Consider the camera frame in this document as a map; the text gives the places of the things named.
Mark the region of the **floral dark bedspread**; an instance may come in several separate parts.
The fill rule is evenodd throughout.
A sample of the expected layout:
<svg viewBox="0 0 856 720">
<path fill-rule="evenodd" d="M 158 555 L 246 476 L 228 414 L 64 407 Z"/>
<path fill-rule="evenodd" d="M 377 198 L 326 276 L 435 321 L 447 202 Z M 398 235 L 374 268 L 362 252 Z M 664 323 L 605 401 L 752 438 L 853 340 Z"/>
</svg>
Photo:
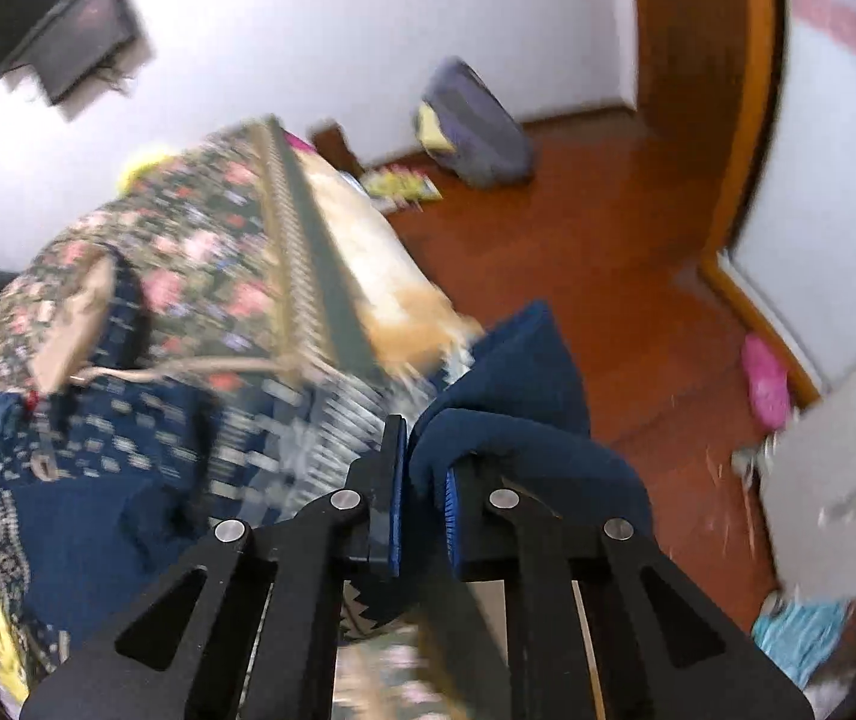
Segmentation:
<svg viewBox="0 0 856 720">
<path fill-rule="evenodd" d="M 386 378 L 359 317 L 358 283 L 275 117 L 162 160 L 50 239 L 0 296 L 0 390 L 28 385 L 58 300 L 104 247 L 142 285 L 140 366 L 293 356 L 302 369 Z"/>
</svg>

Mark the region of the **grey purple backpack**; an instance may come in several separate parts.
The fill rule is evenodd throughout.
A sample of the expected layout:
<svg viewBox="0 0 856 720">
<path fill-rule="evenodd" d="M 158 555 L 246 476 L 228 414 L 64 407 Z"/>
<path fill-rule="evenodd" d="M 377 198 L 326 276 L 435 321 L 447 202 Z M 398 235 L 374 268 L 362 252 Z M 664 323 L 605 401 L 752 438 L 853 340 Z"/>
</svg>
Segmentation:
<svg viewBox="0 0 856 720">
<path fill-rule="evenodd" d="M 471 187 L 532 179 L 530 138 L 459 57 L 450 57 L 431 76 L 416 109 L 415 132 L 431 160 Z"/>
</svg>

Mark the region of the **navy patterned hooded jacket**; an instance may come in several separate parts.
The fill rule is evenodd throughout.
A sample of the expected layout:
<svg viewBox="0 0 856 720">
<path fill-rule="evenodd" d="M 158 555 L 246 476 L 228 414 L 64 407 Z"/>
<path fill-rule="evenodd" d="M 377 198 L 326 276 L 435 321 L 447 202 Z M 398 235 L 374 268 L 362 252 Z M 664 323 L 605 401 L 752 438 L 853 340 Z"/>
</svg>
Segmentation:
<svg viewBox="0 0 856 720">
<path fill-rule="evenodd" d="M 94 377 L 31 398 L 0 392 L 0 605 L 41 684 L 109 617 L 199 541 L 237 518 L 294 517 L 377 449 L 395 397 L 334 369 L 284 382 L 268 359 L 256 391 L 224 405 L 195 385 L 199 361 L 138 369 L 145 293 L 110 254 L 109 291 L 85 349 Z M 595 444 L 582 383 L 548 307 L 475 343 L 460 382 L 431 387 L 407 488 L 432 499 L 482 452 L 563 517 L 652 523 L 633 468 Z"/>
</svg>

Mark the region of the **black wall television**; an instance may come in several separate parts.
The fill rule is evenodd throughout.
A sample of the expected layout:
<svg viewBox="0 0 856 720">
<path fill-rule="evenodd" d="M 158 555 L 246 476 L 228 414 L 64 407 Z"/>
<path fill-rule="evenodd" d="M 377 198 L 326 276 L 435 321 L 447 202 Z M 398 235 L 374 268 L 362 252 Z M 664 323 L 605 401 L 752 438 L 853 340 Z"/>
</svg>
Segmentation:
<svg viewBox="0 0 856 720">
<path fill-rule="evenodd" d="M 127 0 L 0 0 L 0 78 L 29 68 L 57 106 L 137 36 Z"/>
</svg>

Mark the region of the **white cabinet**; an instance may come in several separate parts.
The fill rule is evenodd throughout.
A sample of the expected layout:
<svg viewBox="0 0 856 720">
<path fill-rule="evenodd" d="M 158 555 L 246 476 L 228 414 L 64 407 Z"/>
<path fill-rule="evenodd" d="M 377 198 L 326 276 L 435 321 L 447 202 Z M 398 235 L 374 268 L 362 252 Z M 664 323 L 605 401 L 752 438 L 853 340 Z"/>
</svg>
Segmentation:
<svg viewBox="0 0 856 720">
<path fill-rule="evenodd" d="M 782 590 L 856 598 L 856 369 L 777 434 L 759 492 Z"/>
</svg>

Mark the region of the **wooden door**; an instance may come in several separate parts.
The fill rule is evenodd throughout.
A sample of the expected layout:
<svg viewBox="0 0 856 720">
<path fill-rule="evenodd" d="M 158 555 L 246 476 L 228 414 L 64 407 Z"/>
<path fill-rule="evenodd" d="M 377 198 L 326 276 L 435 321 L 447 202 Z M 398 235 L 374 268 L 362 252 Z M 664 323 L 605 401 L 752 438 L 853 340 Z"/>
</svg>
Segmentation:
<svg viewBox="0 0 856 720">
<path fill-rule="evenodd" d="M 734 239 L 768 148 L 786 0 L 636 0 L 642 120 L 706 176 L 701 255 Z"/>
</svg>

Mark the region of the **pink slipper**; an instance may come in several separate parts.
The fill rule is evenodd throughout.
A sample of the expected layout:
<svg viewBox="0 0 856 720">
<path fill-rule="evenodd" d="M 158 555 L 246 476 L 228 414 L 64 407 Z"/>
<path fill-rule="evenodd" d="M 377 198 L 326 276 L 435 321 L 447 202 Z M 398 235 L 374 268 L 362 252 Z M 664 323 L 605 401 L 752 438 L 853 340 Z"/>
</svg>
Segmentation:
<svg viewBox="0 0 856 720">
<path fill-rule="evenodd" d="M 789 378 L 780 360 L 764 343 L 750 333 L 741 345 L 741 370 L 748 387 L 748 403 L 761 426 L 779 431 L 792 416 Z"/>
</svg>

